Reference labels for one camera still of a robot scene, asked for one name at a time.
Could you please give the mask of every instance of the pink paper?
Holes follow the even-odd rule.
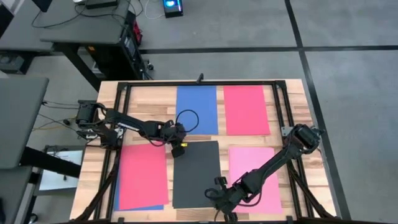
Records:
[[[227,135],[270,134],[262,86],[224,86]]]
[[[269,147],[231,147],[229,149],[229,180],[231,185],[245,172],[258,169],[274,156],[274,149]],[[258,195],[250,203],[254,204]],[[235,212],[281,214],[282,203],[279,195],[278,176],[273,173],[262,187],[261,201],[254,207],[237,206]]]
[[[120,160],[119,208],[132,209],[169,203],[165,147],[124,146]]]

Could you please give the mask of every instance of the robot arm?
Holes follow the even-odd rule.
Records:
[[[101,147],[117,150],[121,142],[118,133],[107,127],[107,124],[113,127],[120,126],[139,133],[141,137],[152,141],[159,141],[162,144],[170,143],[172,145],[172,154],[176,158],[184,153],[183,139],[187,135],[184,127],[180,123],[174,123],[172,120],[161,121],[141,121],[139,119],[122,114],[113,109],[107,109],[104,105],[95,101],[79,101],[79,111],[76,116],[76,123],[79,128],[91,129],[101,139]],[[102,111],[105,119],[100,119],[98,111]]]
[[[266,179],[288,161],[298,159],[302,154],[312,153],[318,147],[322,133],[323,131],[316,128],[311,129],[305,124],[294,126],[285,138],[282,150],[263,166],[243,174],[230,188],[226,188],[225,177],[217,177],[215,182],[221,186],[221,190],[207,189],[205,196],[213,202],[217,210],[224,213],[226,222],[236,221],[237,216],[233,213],[235,207],[240,205],[241,201],[249,203],[255,196],[261,194]],[[245,206],[255,206],[260,199],[261,197],[256,203]]]

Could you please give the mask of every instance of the blue light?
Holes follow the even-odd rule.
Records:
[[[172,7],[175,5],[175,1],[166,1],[166,6],[167,7]]]

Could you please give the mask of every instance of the gray floor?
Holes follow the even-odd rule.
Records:
[[[134,6],[140,7],[135,0]],[[398,44],[398,1],[291,0],[304,46]],[[185,15],[148,20],[141,15],[143,49],[295,46],[283,1],[184,0]],[[156,1],[148,15],[162,13]],[[144,55],[157,80],[302,78],[296,52]],[[395,164],[398,51],[310,52],[311,74],[351,216],[397,223]],[[96,93],[65,57],[36,58],[27,76],[50,78],[46,99],[73,103]],[[74,111],[46,110],[52,118]],[[38,119],[37,125],[45,122]],[[83,144],[67,129],[34,132],[29,144]],[[73,194],[39,198],[40,223],[68,220]],[[47,212],[48,208],[56,212]]]

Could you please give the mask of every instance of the wooden table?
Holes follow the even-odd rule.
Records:
[[[312,125],[311,114],[308,108],[307,99],[305,97],[304,88],[301,80],[286,80],[287,90],[289,93],[292,113],[296,124],[303,123]],[[113,108],[116,96],[117,82],[102,82],[101,89],[98,94],[98,102],[104,104],[107,108]],[[280,136],[280,128],[277,119],[277,113],[272,94],[271,86],[264,86],[264,96],[267,105],[267,114],[271,135],[268,136],[227,136],[226,121],[224,109],[223,87],[217,87],[217,108],[218,108],[218,131],[217,136],[187,136],[186,141],[218,141],[220,145],[220,161],[221,173],[228,176],[228,147],[230,146],[262,146],[273,147],[275,153],[282,149],[282,141]],[[282,93],[279,93],[282,110],[285,111]],[[133,87],[128,115],[141,120],[159,120],[167,121],[175,119],[175,107],[177,98],[176,86],[146,86]],[[124,102],[124,93],[122,93],[121,104],[119,110],[122,110]],[[127,131],[124,137],[124,145],[131,144],[147,144],[147,140],[141,138],[132,131]],[[167,148],[167,177],[169,180],[169,204],[164,206],[163,211],[135,211],[135,212],[113,212],[112,220],[115,222],[119,217],[124,217],[127,222],[179,222],[179,221],[212,221],[215,215],[214,208],[189,208],[174,209],[172,206],[173,199],[173,163],[171,148]],[[100,182],[101,169],[103,165],[105,150],[97,147],[87,147],[83,164],[81,167],[80,179],[73,203],[70,218],[76,218],[84,211],[85,207],[90,203],[91,199],[97,193]],[[311,155],[303,156],[305,173],[307,175],[310,190],[319,200],[319,202],[335,215],[328,181],[326,179],[325,168],[319,151],[315,151]],[[289,178],[287,168],[277,171],[279,179],[280,199],[282,201],[283,213],[279,215],[266,214],[238,214],[241,221],[267,221],[267,220],[285,220],[287,215],[295,217],[294,205],[292,201],[292,193],[290,191]],[[300,205],[303,215],[306,216],[303,194],[299,190]],[[108,193],[104,196],[101,217],[105,216],[106,205],[108,202]],[[218,220],[223,220],[223,216],[218,215]]]

